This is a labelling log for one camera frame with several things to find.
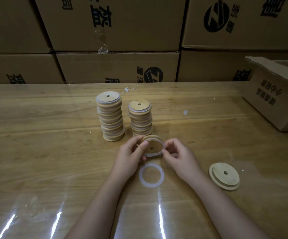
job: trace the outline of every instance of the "wooden table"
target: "wooden table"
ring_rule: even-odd
[[[0,85],[0,238],[65,236],[131,137],[127,105],[137,98],[152,104],[154,134],[181,139],[205,171],[232,165],[241,185],[228,195],[270,235],[288,238],[288,133],[241,97],[244,84]],[[114,143],[103,139],[96,112],[95,97],[107,90],[120,92],[127,126]],[[147,188],[137,171],[111,238],[220,238],[193,190],[163,158],[150,162],[163,168],[164,182]],[[154,183],[160,175],[147,168],[143,176]]]

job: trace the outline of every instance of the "person's left arm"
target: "person's left arm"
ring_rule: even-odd
[[[118,197],[126,181],[135,173],[149,142],[136,136],[123,144],[107,179],[83,211],[64,239],[108,239],[113,224]]]

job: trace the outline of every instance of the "logo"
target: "logo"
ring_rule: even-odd
[[[210,6],[204,16],[204,27],[208,32],[221,30],[229,19],[229,7],[222,0]]]
[[[162,82],[163,71],[157,67],[150,67],[144,72],[144,81],[146,83]]]

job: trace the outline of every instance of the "person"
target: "person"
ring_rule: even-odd
[[[108,239],[119,195],[126,181],[135,173],[149,142],[136,136],[123,144],[111,172],[89,205],[70,229],[65,239]],[[270,238],[234,201],[202,171],[191,149],[176,138],[165,142],[163,157],[178,176],[189,184],[202,200],[223,239]]]

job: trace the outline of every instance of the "cardboard box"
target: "cardboard box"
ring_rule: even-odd
[[[178,51],[186,0],[35,1],[56,51]]]
[[[246,57],[257,65],[243,97],[281,131],[288,131],[288,61]]]
[[[177,81],[250,80],[256,66],[247,62],[245,56],[288,60],[288,52],[182,50]]]
[[[63,83],[55,55],[0,54],[0,84]]]
[[[30,0],[0,0],[0,53],[48,53],[39,18]]]
[[[190,0],[182,47],[288,50],[288,0]]]
[[[57,53],[67,83],[175,82],[179,52]]]

